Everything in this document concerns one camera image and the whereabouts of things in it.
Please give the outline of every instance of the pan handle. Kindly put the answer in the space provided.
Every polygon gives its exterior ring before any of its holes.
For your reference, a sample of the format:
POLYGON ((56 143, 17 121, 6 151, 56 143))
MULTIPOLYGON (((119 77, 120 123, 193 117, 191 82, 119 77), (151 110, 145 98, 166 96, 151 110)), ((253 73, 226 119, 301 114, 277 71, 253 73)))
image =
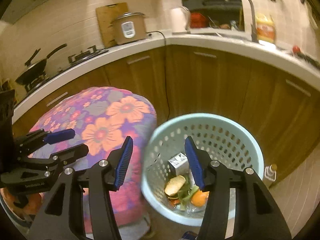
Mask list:
POLYGON ((33 55, 30 57, 30 59, 28 59, 26 62, 25 62, 25 66, 29 67, 31 65, 31 60, 33 60, 33 58, 38 54, 38 52, 40 51, 41 49, 36 49, 36 51, 33 53, 33 55))
POLYGON ((58 50, 63 49, 63 48, 65 48, 66 46, 67 46, 67 44, 65 43, 65 44, 62 44, 62 45, 60 45, 59 47, 55 48, 53 51, 51 51, 51 52, 47 55, 47 59, 48 59, 49 57, 51 57, 53 54, 55 54, 58 50))

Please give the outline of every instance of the rice cooker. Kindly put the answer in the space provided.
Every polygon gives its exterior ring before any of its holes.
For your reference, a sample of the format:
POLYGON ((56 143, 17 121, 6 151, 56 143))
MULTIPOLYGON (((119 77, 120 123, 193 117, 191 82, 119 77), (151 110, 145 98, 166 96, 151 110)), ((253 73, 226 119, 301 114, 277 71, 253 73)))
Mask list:
POLYGON ((145 15, 138 12, 128 12, 114 19, 114 37, 117 44, 145 39, 147 37, 145 15))

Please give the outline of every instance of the power cord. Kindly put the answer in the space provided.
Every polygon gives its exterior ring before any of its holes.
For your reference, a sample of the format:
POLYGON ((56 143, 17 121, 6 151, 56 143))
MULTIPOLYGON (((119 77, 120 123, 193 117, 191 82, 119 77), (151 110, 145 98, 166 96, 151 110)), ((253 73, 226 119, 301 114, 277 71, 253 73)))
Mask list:
MULTIPOLYGON (((165 38, 164 34, 161 31, 153 31, 153 32, 148 32, 148 36, 152 37, 152 33, 160 33, 163 38, 164 38, 164 47, 167 46, 167 39, 165 38)), ((167 104, 168 104, 168 116, 167 116, 167 121, 169 120, 170 116, 170 106, 169 106, 169 100, 168 100, 168 92, 167 92, 167 51, 164 52, 164 85, 165 85, 165 96, 167 98, 167 104)))

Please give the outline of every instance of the cabinet handle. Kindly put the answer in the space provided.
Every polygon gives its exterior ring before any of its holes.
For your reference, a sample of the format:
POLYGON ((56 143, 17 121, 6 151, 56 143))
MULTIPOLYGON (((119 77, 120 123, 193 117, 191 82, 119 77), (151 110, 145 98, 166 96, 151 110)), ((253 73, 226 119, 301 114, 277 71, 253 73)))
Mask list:
POLYGON ((286 82, 288 85, 290 85, 290 86, 298 89, 300 92, 304 93, 307 97, 311 97, 311 93, 310 93, 309 91, 307 91, 307 90, 305 90, 304 88, 298 86, 297 84, 293 83, 293 82, 290 81, 289 79, 286 79, 285 82, 286 82))
POLYGON ((64 96, 66 96, 68 94, 68 92, 63 93, 61 96, 58 96, 56 99, 52 100, 50 103, 47 104, 47 107, 52 105, 53 103, 57 102, 59 99, 63 98, 64 96))
POLYGON ((194 54, 196 54, 196 55, 199 55, 199 56, 217 58, 217 56, 216 56, 216 55, 207 54, 207 53, 203 53, 203 52, 197 52, 197 51, 194 51, 193 53, 194 53, 194 54))
POLYGON ((136 63, 138 61, 141 61, 141 60, 144 60, 144 59, 147 59, 147 58, 150 58, 150 56, 148 55, 148 56, 137 58, 137 59, 134 59, 134 60, 131 60, 131 61, 127 61, 127 64, 130 65, 130 64, 136 63))

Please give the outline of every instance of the silver bolt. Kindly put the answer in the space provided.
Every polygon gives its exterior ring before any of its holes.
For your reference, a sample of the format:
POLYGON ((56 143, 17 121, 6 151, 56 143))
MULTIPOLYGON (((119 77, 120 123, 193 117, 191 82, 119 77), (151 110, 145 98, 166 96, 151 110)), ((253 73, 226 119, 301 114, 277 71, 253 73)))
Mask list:
POLYGON ((253 169, 251 169, 251 168, 246 168, 245 172, 250 174, 250 175, 254 173, 253 169))
POLYGON ((104 167, 108 165, 108 161, 107 160, 101 160, 99 161, 99 166, 104 167))
POLYGON ((217 160, 213 160, 210 162, 211 166, 213 167, 218 167, 220 165, 220 162, 218 162, 217 160))
POLYGON ((64 170, 64 173, 67 174, 67 175, 70 175, 72 172, 73 172, 72 168, 66 168, 64 170))

